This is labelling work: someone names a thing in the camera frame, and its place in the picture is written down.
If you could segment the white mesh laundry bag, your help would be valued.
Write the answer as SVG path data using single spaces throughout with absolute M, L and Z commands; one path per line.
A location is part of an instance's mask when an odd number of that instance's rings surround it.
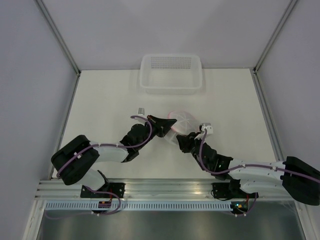
M 168 113 L 167 118 L 177 120 L 164 137 L 172 145 L 178 145 L 178 135 L 187 136 L 191 132 L 196 132 L 199 127 L 199 121 L 192 114 L 184 110 L 171 111 Z

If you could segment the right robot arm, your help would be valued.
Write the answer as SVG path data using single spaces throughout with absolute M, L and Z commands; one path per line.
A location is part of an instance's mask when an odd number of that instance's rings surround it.
M 203 171 L 218 180 L 230 181 L 231 196 L 280 194 L 306 205 L 319 206 L 320 172 L 316 168 L 295 156 L 276 162 L 249 162 L 225 156 L 205 142 L 206 136 L 192 132 L 178 135 L 176 139 L 179 149 L 191 154 Z

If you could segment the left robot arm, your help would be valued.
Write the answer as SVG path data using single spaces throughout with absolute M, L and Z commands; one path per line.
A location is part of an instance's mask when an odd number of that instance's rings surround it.
M 153 115 L 132 115 L 141 123 L 134 124 L 117 143 L 98 143 L 81 134 L 67 143 L 51 157 L 56 176 L 66 186 L 81 184 L 91 189 L 98 198 L 109 193 L 104 175 L 92 166 L 99 162 L 128 163 L 154 137 L 163 138 L 170 132 L 176 119 L 158 118 Z

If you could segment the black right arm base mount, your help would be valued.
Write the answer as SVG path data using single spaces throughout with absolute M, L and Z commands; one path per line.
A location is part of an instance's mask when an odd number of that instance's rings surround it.
M 229 201 L 233 199 L 254 199 L 256 193 L 246 193 L 240 189 L 238 183 L 231 182 L 214 182 L 211 184 L 211 195 L 214 199 L 221 201 Z

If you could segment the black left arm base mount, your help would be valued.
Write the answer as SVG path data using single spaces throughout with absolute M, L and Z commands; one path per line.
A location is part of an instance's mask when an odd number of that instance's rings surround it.
M 109 199 L 109 198 L 115 198 L 114 195 L 109 194 L 113 193 L 117 195 L 120 199 L 124 197 L 125 193 L 125 183 L 123 182 L 109 182 L 104 184 L 100 189 L 98 189 L 97 192 L 93 192 L 89 190 L 84 185 L 81 188 L 80 198 L 82 199 Z

